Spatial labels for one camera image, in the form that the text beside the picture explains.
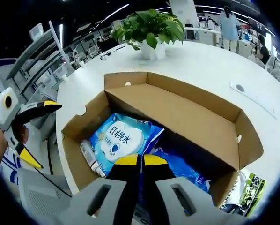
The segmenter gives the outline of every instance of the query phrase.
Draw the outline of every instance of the cable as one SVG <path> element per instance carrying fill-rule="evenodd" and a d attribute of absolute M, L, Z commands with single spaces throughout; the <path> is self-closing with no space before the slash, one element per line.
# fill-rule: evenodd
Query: cable
<path fill-rule="evenodd" d="M 38 173 L 40 173 L 44 178 L 46 178 L 53 186 L 55 186 L 57 189 L 59 189 L 60 191 L 62 191 L 64 194 L 66 194 L 69 197 L 72 197 L 70 194 L 66 193 L 64 190 L 62 190 L 58 185 L 56 185 L 54 182 L 52 182 L 50 179 L 48 179 L 43 173 L 41 173 L 38 169 L 35 168 L 35 170 L 38 171 Z"/>
<path fill-rule="evenodd" d="M 51 149 L 50 149 L 50 136 L 48 136 L 47 138 L 47 155 L 48 155 L 48 165 L 50 167 L 50 173 L 51 175 L 53 175 L 53 171 L 52 171 L 52 161 L 51 161 Z"/>

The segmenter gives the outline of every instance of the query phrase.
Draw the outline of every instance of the potted plant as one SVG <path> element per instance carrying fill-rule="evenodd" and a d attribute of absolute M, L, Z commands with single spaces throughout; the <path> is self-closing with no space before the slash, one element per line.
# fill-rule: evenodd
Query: potted plant
<path fill-rule="evenodd" d="M 112 34 L 119 43 L 125 38 L 145 59 L 154 60 L 165 57 L 164 42 L 184 40 L 184 27 L 175 15 L 150 9 L 129 15 Z"/>

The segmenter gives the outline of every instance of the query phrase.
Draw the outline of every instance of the green leaves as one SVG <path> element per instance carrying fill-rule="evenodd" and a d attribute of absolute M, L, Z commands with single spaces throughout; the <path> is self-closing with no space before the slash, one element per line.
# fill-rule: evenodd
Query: green leaves
<path fill-rule="evenodd" d="M 153 49 L 155 49 L 157 47 L 158 41 L 155 38 L 155 35 L 153 33 L 148 33 L 146 36 L 146 42 L 147 44 L 152 47 Z"/>
<path fill-rule="evenodd" d="M 132 42 L 128 42 L 128 45 L 132 46 L 134 50 L 138 51 L 140 50 L 139 46 L 134 45 Z"/>
<path fill-rule="evenodd" d="M 148 11 L 139 11 L 129 15 L 124 21 L 123 26 L 112 32 L 113 37 L 120 43 L 125 40 L 135 50 L 139 50 L 137 42 L 143 40 L 156 49 L 158 37 L 163 43 L 170 44 L 176 40 L 183 41 L 184 27 L 178 18 L 173 14 L 161 14 L 160 12 L 150 9 Z"/>
<path fill-rule="evenodd" d="M 184 31 L 177 28 L 177 23 L 175 21 L 166 20 L 165 23 L 168 25 L 174 36 L 176 36 L 180 41 L 184 39 Z"/>
<path fill-rule="evenodd" d="M 168 36 L 166 36 L 166 35 L 164 35 L 164 34 L 159 34 L 158 37 L 159 37 L 159 39 L 160 39 L 160 41 L 161 41 L 162 43 L 163 43 L 163 42 L 165 42 L 165 43 L 167 43 L 167 44 L 170 43 L 170 37 L 168 37 Z"/>
<path fill-rule="evenodd" d="M 146 23 L 152 22 L 154 14 L 151 11 L 139 11 L 136 14 Z"/>

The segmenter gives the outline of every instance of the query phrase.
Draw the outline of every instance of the open cardboard box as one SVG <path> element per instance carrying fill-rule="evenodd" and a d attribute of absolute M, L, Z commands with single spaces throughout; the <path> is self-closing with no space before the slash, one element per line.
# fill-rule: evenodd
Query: open cardboard box
<path fill-rule="evenodd" d="M 106 74 L 104 85 L 105 90 L 86 105 L 85 114 L 74 116 L 62 131 L 66 158 L 79 190 L 97 178 L 79 143 L 114 112 L 165 127 L 165 139 L 204 177 L 213 180 L 209 193 L 217 206 L 232 188 L 237 171 L 263 154 L 245 112 L 206 90 L 150 72 Z"/>

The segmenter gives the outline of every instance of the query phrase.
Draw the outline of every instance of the white round table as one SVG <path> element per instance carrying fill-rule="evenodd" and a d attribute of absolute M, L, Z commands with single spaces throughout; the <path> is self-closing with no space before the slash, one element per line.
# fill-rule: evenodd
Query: white round table
<path fill-rule="evenodd" d="M 85 112 L 84 105 L 103 90 L 103 75 L 125 71 L 150 71 L 196 85 L 241 107 L 254 125 L 264 154 L 246 168 L 267 181 L 267 195 L 280 176 L 280 83 L 257 64 L 235 53 L 201 43 L 176 42 L 166 46 L 166 58 L 149 61 L 140 51 L 128 45 L 111 53 L 106 60 L 96 57 L 79 68 L 59 87 L 58 102 L 63 107 L 56 112 L 56 130 L 60 159 L 73 194 L 78 188 L 65 157 L 61 130 L 76 114 Z M 246 90 L 266 101 L 277 119 L 261 106 L 230 88 L 239 82 Z"/>

